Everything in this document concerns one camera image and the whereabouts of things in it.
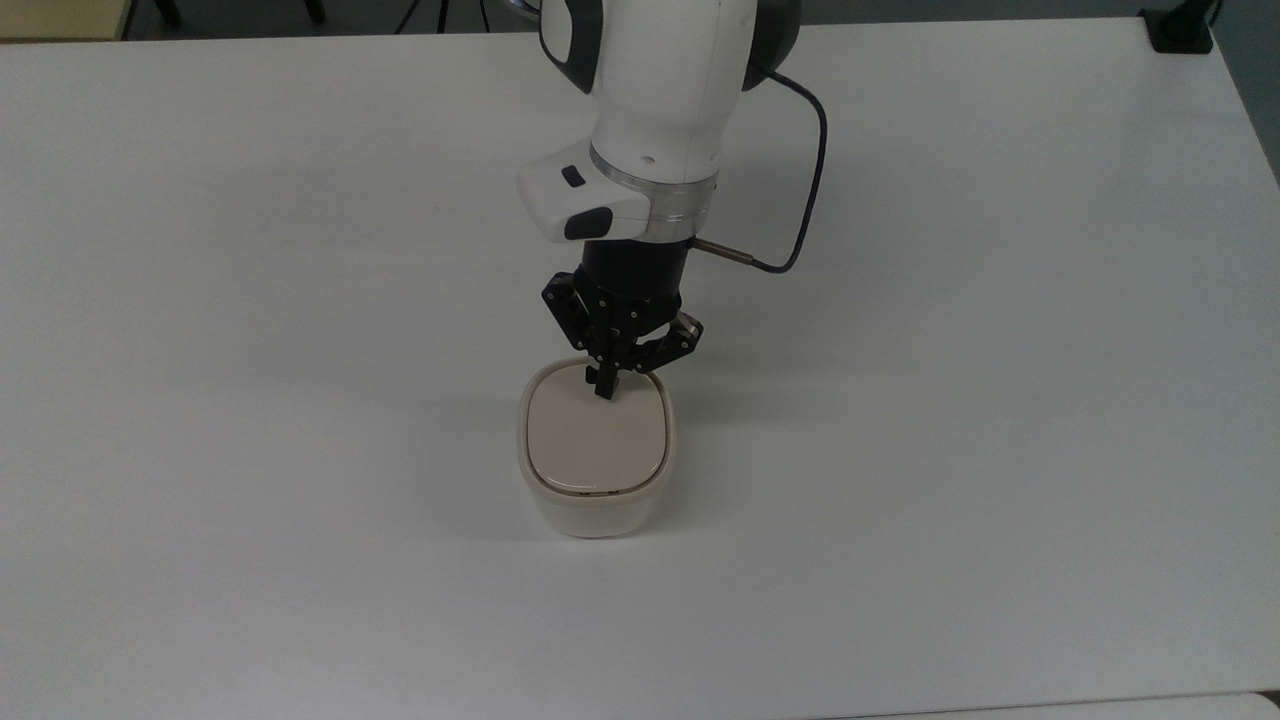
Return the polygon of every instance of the container lid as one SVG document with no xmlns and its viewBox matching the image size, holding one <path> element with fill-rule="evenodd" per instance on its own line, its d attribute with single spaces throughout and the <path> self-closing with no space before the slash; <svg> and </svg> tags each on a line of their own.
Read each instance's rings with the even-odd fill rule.
<svg viewBox="0 0 1280 720">
<path fill-rule="evenodd" d="M 596 397 L 585 365 L 544 375 L 524 409 L 529 462 L 538 479 L 571 495 L 622 493 L 653 479 L 668 452 L 664 392 L 623 373 L 613 400 Z"/>
</svg>

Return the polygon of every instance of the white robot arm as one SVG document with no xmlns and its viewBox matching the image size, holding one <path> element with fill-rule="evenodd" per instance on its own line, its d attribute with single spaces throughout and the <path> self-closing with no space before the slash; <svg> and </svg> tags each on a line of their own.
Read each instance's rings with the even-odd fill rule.
<svg viewBox="0 0 1280 720">
<path fill-rule="evenodd" d="M 799 0 L 541 1 L 543 49 L 598 115 L 590 140 L 526 165 L 517 187 L 550 241 L 585 242 L 577 272 L 543 295 L 596 360 L 596 395 L 612 396 L 618 370 L 649 372 L 696 345 L 701 325 L 680 313 L 678 286 L 724 126 L 763 77 L 749 60 L 781 63 L 799 13 Z M 666 337 L 636 343 L 664 324 Z"/>
</svg>

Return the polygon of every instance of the table surface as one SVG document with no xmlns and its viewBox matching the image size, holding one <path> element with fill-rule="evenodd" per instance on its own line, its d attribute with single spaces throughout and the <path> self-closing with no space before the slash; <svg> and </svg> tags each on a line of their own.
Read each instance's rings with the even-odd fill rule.
<svg viewBox="0 0 1280 720">
<path fill-rule="evenodd" d="M 908 715 L 928 720 L 933 716 Z M 1257 694 L 1089 702 L 948 712 L 945 720 L 1277 720 L 1280 710 Z"/>
<path fill-rule="evenodd" d="M 1280 192 L 1140 20 L 806 27 L 640 534 L 516 407 L 531 36 L 0 47 L 0 717 L 828 717 L 1280 685 Z M 744 95 L 704 236 L 785 256 Z"/>
</svg>

